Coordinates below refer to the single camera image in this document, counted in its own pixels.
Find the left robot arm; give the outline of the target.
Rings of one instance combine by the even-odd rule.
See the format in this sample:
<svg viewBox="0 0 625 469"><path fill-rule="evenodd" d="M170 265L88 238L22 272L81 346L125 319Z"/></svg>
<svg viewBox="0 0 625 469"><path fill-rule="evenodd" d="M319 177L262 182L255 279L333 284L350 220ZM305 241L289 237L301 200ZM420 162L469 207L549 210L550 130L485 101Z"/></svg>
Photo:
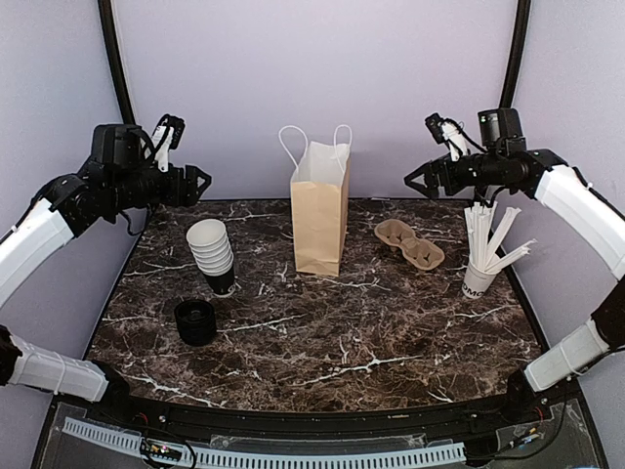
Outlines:
<svg viewBox="0 0 625 469"><path fill-rule="evenodd" d="M81 168L44 185L2 237L1 300L7 302L49 257L100 219L113 224L130 209L196 204L212 178L195 166L170 163L184 130L184 121L170 114L152 134L133 124L97 126ZM99 403L117 426L138 417L137 403L124 394L127 384L114 370L35 346L7 327L1 329L1 383Z"/></svg>

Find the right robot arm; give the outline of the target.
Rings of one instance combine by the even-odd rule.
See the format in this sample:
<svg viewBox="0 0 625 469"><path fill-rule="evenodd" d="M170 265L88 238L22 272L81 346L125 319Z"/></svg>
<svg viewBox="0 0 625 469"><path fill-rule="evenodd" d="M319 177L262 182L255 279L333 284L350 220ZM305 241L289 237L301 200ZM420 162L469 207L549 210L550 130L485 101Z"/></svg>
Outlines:
<svg viewBox="0 0 625 469"><path fill-rule="evenodd" d="M498 404L498 414L518 424L534 411L536 396L603 357L624 348L624 216L587 183L579 170L549 149L526 146L518 112L513 108L479 113L481 142L473 144L459 124L434 113L425 124L446 155L404 178L404 183L434 199L465 188L495 186L523 192L559 215L604 260L617 283L590 318L556 346L515 373L514 389Z"/></svg>

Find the wrapped paper straws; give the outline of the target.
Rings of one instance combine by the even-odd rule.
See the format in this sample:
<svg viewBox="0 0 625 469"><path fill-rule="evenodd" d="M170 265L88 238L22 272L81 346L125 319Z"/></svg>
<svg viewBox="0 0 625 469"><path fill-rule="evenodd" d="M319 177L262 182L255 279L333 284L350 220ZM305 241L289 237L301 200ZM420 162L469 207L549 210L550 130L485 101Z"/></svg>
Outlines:
<svg viewBox="0 0 625 469"><path fill-rule="evenodd" d="M521 210L507 207L500 223L492 229L496 208L496 202L490 207L476 202L473 206L464 209L470 249L469 261L479 271L488 275L495 275L521 257L528 255L530 246L536 242L535 239L531 239L503 257L498 256L496 252Z"/></svg>

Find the stack of paper cups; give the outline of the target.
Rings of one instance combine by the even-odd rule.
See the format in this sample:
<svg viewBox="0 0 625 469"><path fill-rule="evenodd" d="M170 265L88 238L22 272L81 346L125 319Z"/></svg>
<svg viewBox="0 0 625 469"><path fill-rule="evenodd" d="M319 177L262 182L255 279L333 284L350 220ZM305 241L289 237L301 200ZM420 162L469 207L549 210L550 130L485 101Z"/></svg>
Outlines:
<svg viewBox="0 0 625 469"><path fill-rule="evenodd" d="M233 252L226 225L217 219L205 219L191 226L187 244L196 266L213 293L228 297L234 291Z"/></svg>

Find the cardboard cup carrier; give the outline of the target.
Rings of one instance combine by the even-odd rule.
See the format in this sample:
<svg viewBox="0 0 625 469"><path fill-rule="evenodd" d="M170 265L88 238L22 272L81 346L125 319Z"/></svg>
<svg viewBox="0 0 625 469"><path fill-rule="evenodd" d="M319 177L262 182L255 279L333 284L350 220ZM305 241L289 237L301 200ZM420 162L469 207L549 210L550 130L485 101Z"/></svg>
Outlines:
<svg viewBox="0 0 625 469"><path fill-rule="evenodd" d="M374 234L390 248L399 249L402 257L418 270L433 270L445 259L438 246L418 237L409 225L398 219L381 222L375 227Z"/></svg>

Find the brown paper bag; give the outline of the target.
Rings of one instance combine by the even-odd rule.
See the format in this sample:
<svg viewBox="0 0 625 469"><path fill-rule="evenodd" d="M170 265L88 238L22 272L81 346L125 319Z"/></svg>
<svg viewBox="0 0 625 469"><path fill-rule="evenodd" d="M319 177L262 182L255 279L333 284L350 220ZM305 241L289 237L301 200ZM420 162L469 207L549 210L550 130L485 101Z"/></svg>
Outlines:
<svg viewBox="0 0 625 469"><path fill-rule="evenodd" d="M302 156L294 156L283 140L287 125L278 131L279 142L294 165L290 204L296 270L317 276L340 273L348 220L352 128L340 124L330 145L304 139Z"/></svg>

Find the white cup holding straws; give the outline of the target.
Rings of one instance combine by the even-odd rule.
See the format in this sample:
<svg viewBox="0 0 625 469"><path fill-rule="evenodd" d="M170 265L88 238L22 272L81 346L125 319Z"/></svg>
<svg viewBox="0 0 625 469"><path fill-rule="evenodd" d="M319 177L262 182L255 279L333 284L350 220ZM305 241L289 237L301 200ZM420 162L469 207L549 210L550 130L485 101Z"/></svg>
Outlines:
<svg viewBox="0 0 625 469"><path fill-rule="evenodd" d="M498 273L489 274L469 263L462 283L462 293L470 299L479 299L492 284Z"/></svg>

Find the stack of black lids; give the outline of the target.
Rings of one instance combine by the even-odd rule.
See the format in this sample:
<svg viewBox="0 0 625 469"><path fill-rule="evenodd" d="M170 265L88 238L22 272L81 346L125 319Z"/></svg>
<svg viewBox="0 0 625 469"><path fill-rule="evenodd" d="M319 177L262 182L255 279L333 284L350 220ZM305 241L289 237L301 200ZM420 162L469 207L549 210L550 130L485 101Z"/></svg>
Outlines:
<svg viewBox="0 0 625 469"><path fill-rule="evenodd" d="M179 335L187 345L206 346L217 335L215 309L207 301L183 301L175 307L174 316Z"/></svg>

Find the left black frame post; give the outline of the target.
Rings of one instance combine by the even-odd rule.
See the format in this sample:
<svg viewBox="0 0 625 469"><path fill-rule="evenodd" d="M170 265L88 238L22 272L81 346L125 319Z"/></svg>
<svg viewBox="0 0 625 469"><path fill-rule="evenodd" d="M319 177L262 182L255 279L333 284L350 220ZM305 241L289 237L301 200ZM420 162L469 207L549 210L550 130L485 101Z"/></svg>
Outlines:
<svg viewBox="0 0 625 469"><path fill-rule="evenodd" d="M125 124L135 124L136 119L124 73L112 1L98 0L97 3L110 77L122 122Z"/></svg>

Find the black frame post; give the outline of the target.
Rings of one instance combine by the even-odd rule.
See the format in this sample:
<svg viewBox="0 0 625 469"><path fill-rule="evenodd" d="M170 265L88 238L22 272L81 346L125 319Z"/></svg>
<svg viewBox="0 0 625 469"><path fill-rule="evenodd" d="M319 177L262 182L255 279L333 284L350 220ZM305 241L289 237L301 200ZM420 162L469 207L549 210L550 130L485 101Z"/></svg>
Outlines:
<svg viewBox="0 0 625 469"><path fill-rule="evenodd" d="M136 119L124 73L112 1L98 0L97 3L110 77L122 122L125 124L135 124Z"/></svg>
<svg viewBox="0 0 625 469"><path fill-rule="evenodd" d="M530 0L518 0L509 58L503 81L499 107L512 107L521 71L521 60L529 25Z"/></svg>

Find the right black frame post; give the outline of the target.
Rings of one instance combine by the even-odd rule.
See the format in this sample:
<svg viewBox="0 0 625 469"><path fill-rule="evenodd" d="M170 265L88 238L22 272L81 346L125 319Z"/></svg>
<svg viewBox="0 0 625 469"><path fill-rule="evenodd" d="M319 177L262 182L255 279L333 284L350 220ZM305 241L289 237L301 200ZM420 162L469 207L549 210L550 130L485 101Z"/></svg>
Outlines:
<svg viewBox="0 0 625 469"><path fill-rule="evenodd" d="M530 0L518 0L509 58L503 81L499 107L512 107L521 71L521 60L529 25Z"/></svg>

